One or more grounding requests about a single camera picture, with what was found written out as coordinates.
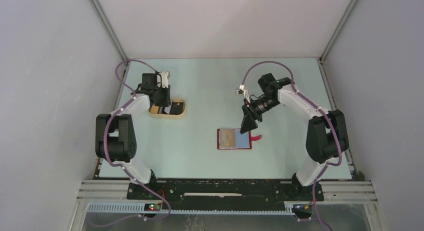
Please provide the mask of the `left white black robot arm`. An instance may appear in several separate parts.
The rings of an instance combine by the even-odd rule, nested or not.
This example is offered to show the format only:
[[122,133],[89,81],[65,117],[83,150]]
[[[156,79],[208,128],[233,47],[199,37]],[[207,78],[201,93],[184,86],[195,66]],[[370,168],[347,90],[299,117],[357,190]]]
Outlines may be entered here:
[[134,119],[153,105],[171,105],[171,86],[168,71],[144,73],[137,89],[131,92],[130,99],[110,113],[99,114],[95,124],[95,154],[112,167],[122,169],[131,182],[140,184],[138,192],[145,199],[153,199],[158,193],[158,185],[151,180],[153,171],[143,162],[136,161],[137,138]]

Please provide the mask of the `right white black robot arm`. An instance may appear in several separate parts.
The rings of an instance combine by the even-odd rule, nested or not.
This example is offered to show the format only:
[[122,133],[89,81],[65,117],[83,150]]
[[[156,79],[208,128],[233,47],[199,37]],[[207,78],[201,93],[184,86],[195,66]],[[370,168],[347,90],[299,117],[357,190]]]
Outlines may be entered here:
[[258,128],[263,114],[278,105],[284,105],[297,114],[306,124],[305,148],[308,157],[293,176],[291,195],[304,200],[311,193],[311,185],[317,183],[329,166],[339,166],[342,154],[349,148],[345,116],[342,111],[323,108],[303,95],[288,78],[275,79],[271,73],[258,80],[262,94],[251,99],[241,84],[237,94],[243,95],[243,119],[240,133]]

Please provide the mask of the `beige oval tray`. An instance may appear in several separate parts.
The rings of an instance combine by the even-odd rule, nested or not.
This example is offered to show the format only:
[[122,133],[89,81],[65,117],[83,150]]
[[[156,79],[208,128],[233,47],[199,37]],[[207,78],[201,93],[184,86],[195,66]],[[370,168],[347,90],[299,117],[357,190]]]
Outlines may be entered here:
[[187,103],[184,99],[173,97],[171,105],[167,107],[159,107],[153,105],[149,110],[149,114],[156,119],[182,119],[186,114]]

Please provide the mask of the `red leather card holder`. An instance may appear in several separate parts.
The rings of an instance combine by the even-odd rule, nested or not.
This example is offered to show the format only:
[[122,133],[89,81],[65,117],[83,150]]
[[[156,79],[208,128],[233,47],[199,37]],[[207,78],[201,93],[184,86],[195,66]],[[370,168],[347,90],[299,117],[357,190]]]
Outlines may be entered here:
[[[220,133],[223,129],[233,129],[235,145],[233,148],[222,148],[220,147]],[[240,134],[239,128],[219,128],[217,129],[217,149],[218,150],[251,150],[253,147],[253,142],[259,141],[262,139],[262,135],[252,136],[251,132]]]

